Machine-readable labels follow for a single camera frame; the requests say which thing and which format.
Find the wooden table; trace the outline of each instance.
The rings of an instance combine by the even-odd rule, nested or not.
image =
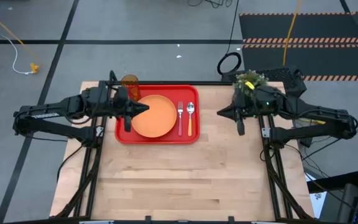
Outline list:
[[[81,89],[97,86],[83,82]],[[283,91],[282,83],[270,83]],[[106,124],[92,219],[274,220],[257,119],[244,120],[246,135],[235,122],[216,115],[231,102],[232,86],[196,86],[200,105],[200,138],[189,145],[124,145],[114,137],[116,120]],[[275,125],[292,127],[275,118]],[[65,158],[80,146],[69,140]],[[289,191],[313,216],[299,153],[286,147],[282,161]],[[85,150],[63,167],[50,214],[56,215],[78,188]],[[279,190],[281,216],[285,217]],[[81,214],[85,214],[88,193]]]

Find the cup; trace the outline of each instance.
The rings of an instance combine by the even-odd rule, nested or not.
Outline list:
[[[139,80],[135,75],[126,75],[121,79],[121,85],[128,89],[129,98],[140,100]]]

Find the orange spoon handle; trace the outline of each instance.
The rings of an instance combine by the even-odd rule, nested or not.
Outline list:
[[[187,131],[187,135],[191,136],[191,116],[190,116],[190,119],[189,119],[189,129]]]

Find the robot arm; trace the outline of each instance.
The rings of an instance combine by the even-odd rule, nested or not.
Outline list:
[[[325,135],[350,139],[356,134],[358,125],[357,120],[346,110],[309,105],[271,86],[258,86],[251,97],[236,89],[232,103],[218,111],[218,115],[233,119],[240,135],[245,134],[242,120],[248,117],[279,115],[284,119],[308,118],[325,121],[325,124],[304,128],[264,128],[263,137],[269,138],[271,144],[277,147],[283,147],[291,139]]]
[[[67,120],[80,119],[87,116],[88,119],[99,116],[124,117],[125,131],[131,130],[131,119],[149,109],[149,106],[137,103],[128,98],[127,88],[118,87],[113,98],[109,97],[109,85],[103,83],[99,87],[87,88],[80,95],[65,98],[59,103],[36,106],[22,106],[14,113],[13,129],[16,134],[27,135],[37,131],[59,134],[69,138],[76,138],[89,146],[95,142],[96,130],[92,127],[75,128],[64,124],[58,124],[44,120],[45,118],[66,117]]]

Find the spoon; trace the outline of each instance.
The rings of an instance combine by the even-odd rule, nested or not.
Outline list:
[[[194,113],[194,104],[192,102],[187,105],[187,113],[189,113],[189,129],[187,135],[191,136],[191,114]]]

